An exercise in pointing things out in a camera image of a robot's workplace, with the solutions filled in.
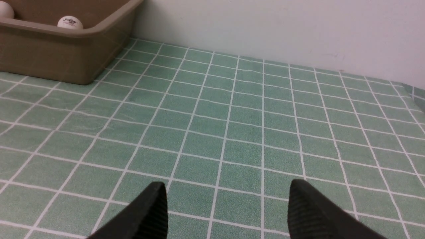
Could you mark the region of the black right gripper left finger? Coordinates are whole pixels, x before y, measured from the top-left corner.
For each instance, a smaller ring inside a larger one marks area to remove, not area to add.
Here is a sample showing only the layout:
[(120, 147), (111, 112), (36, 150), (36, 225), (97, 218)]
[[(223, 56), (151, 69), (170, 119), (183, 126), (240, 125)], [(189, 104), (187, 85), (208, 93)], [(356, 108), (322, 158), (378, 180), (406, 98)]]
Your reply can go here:
[(152, 182), (89, 239), (166, 239), (168, 206), (165, 184)]

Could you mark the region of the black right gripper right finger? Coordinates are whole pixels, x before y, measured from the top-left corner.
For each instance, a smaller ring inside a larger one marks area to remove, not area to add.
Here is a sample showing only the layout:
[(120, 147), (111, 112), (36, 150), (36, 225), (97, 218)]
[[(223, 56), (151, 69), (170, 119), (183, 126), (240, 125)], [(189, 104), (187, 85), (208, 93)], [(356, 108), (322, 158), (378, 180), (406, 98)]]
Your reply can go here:
[(287, 224), (292, 239), (384, 239), (302, 179), (291, 182)]

